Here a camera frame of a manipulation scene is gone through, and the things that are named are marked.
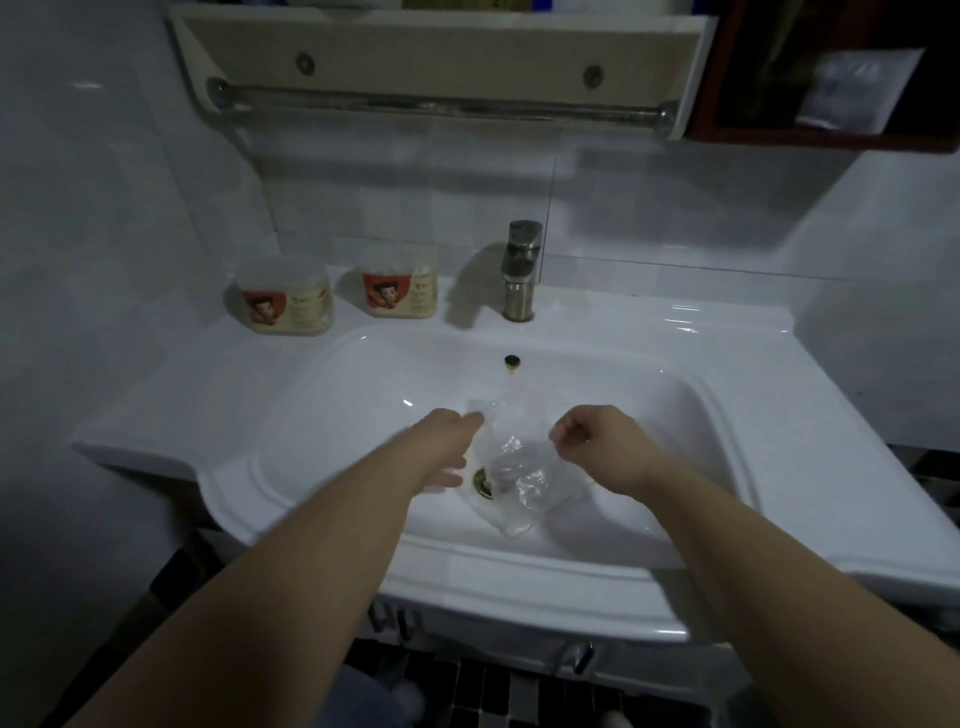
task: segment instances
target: wall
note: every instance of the wall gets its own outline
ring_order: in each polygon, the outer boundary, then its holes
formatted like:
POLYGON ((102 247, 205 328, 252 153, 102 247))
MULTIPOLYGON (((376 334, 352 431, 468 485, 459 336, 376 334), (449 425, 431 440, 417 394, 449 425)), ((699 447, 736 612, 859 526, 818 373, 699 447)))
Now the wall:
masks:
POLYGON ((167 500, 65 438, 276 249, 148 0, 0 8, 0 724, 36 726, 179 545, 167 500))
POLYGON ((788 306, 888 442, 960 449, 960 155, 298 113, 245 138, 284 250, 428 241, 496 280, 510 220, 540 220, 543 283, 788 306))

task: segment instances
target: stainless steel faucet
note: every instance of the stainless steel faucet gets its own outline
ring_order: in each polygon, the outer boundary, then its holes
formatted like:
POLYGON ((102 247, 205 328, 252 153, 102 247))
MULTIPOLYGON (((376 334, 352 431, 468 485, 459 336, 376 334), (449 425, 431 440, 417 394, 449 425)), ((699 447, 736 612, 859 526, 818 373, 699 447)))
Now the stainless steel faucet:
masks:
POLYGON ((514 220, 510 224, 507 247, 503 251, 500 273, 506 300, 503 318, 523 323, 534 317, 534 278, 537 258, 543 245, 543 225, 533 220, 514 220))

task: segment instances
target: sink drain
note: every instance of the sink drain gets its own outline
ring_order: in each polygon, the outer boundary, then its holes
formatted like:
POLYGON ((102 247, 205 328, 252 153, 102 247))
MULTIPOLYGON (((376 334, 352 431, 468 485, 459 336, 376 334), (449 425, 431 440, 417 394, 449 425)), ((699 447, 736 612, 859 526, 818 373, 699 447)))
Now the sink drain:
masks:
POLYGON ((473 489, 487 500, 493 500, 493 491, 487 482, 487 471, 481 468, 473 474, 473 489))

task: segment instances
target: metal rod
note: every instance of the metal rod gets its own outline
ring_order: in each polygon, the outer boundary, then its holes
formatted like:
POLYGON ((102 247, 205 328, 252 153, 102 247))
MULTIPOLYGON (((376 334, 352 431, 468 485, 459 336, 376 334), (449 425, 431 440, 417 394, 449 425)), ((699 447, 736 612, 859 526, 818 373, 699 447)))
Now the metal rod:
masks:
POLYGON ((220 110, 294 108, 366 111, 429 116, 545 121, 554 123, 606 124, 669 133, 676 121, 676 104, 659 107, 604 107, 546 104, 523 101, 426 98, 387 94, 355 94, 285 88, 234 86, 223 79, 209 79, 207 94, 220 110))

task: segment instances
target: plastic bag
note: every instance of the plastic bag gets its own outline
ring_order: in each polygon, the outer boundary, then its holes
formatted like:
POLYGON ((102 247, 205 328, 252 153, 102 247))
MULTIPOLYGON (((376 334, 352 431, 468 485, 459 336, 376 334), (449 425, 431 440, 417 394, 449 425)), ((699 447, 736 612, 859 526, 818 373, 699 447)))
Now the plastic bag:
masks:
POLYGON ((831 131, 883 133, 923 54, 923 49, 824 54, 797 123, 831 131))
POLYGON ((473 438, 474 467, 486 471, 492 498, 478 498, 472 483, 459 489, 467 502, 506 536, 516 536, 555 508, 582 496, 589 477, 562 460, 547 435, 547 397, 514 388, 497 400, 473 401, 486 421, 473 438))

